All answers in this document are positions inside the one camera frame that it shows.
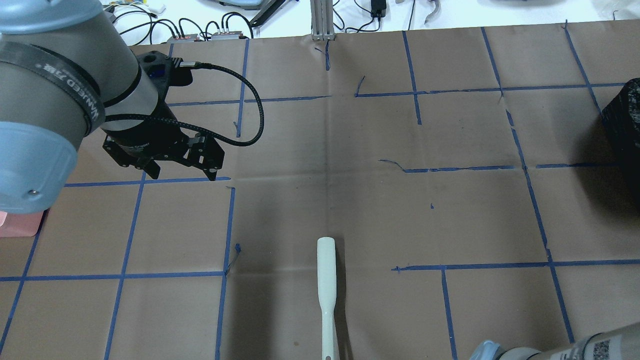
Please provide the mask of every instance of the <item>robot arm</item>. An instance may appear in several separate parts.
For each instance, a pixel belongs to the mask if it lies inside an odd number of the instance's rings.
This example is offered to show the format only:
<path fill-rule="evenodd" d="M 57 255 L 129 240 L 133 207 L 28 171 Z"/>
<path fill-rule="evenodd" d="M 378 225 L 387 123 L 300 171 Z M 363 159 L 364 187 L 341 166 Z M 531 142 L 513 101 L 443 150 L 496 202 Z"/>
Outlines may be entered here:
<path fill-rule="evenodd" d="M 136 58 L 97 0 L 3 0 L 0 33 L 0 211 L 49 208 L 83 137 L 98 127 L 119 165 L 154 179 L 156 160 L 170 160 L 215 180 L 224 159 L 215 138 L 246 146 L 262 133 L 260 99 L 242 76 L 159 52 Z M 167 89 L 190 84 L 197 68 L 222 69 L 249 86 L 261 120 L 253 140 L 236 142 L 176 121 L 164 101 Z M 181 127 L 198 133 L 190 138 Z"/>

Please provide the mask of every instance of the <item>qr code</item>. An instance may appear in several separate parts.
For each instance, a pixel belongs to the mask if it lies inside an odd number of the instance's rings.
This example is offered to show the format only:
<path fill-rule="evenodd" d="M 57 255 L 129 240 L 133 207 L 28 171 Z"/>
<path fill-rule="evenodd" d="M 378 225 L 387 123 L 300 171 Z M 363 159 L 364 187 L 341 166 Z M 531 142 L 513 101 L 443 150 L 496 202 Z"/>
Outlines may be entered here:
<path fill-rule="evenodd" d="M 593 347 L 593 360 L 609 360 L 609 340 L 601 341 Z"/>

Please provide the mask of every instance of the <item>black power adapter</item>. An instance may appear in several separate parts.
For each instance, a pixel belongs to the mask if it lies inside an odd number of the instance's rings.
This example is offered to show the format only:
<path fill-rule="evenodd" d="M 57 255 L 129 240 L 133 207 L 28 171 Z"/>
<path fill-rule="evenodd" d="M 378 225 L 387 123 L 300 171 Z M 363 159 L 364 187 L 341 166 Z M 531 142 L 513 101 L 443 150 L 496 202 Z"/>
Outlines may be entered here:
<path fill-rule="evenodd" d="M 387 0 L 371 0 L 371 17 L 381 18 L 387 14 Z"/>

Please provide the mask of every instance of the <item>pink object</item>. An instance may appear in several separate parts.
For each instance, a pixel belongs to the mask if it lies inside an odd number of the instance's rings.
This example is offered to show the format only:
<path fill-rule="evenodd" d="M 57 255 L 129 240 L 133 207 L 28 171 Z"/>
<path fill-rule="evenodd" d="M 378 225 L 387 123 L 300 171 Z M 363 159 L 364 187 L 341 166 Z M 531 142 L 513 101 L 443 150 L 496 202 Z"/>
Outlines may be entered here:
<path fill-rule="evenodd" d="M 34 236 L 40 227 L 43 213 L 7 214 L 0 211 L 0 238 Z"/>

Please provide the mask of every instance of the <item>white background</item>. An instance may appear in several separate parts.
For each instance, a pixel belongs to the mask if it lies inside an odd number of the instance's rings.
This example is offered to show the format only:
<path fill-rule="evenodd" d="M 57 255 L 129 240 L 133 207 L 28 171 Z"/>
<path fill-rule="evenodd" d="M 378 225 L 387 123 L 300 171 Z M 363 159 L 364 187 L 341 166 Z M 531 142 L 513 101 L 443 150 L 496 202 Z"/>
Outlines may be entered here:
<path fill-rule="evenodd" d="M 150 0 L 163 2 L 166 10 L 159 16 L 170 19 L 176 24 L 181 17 L 187 17 L 204 28 L 210 20 L 220 22 L 220 17 L 227 12 L 237 11 L 251 20 L 257 10 L 242 10 L 235 6 L 222 6 L 212 0 Z M 370 8 L 370 0 L 357 0 L 364 8 Z M 548 24 L 555 22 L 584 22 L 597 20 L 637 19 L 640 17 L 639 0 L 441 0 L 440 12 L 428 24 L 424 24 L 425 16 L 432 11 L 433 3 L 428 0 L 416 0 L 412 29 L 466 28 L 474 26 L 500 26 L 522 24 Z M 382 19 L 381 31 L 406 30 L 409 23 L 412 0 L 396 3 L 387 0 L 387 16 Z M 368 13 L 357 8 L 353 0 L 340 0 L 335 9 L 340 13 L 347 26 L 359 28 L 369 22 Z M 116 14 L 133 10 L 120 7 Z M 122 17 L 115 24 L 119 31 L 131 28 L 148 21 L 142 13 Z M 188 22 L 183 22 L 186 33 L 198 32 Z M 239 17 L 229 22 L 232 31 L 243 31 L 248 35 L 246 24 Z M 310 34 L 311 5 L 310 0 L 286 0 L 283 6 L 265 25 L 256 31 L 256 37 L 291 37 Z M 131 31 L 123 35 L 127 44 L 139 41 L 148 28 Z M 170 38 L 169 30 L 164 26 L 154 28 L 154 44 Z"/>

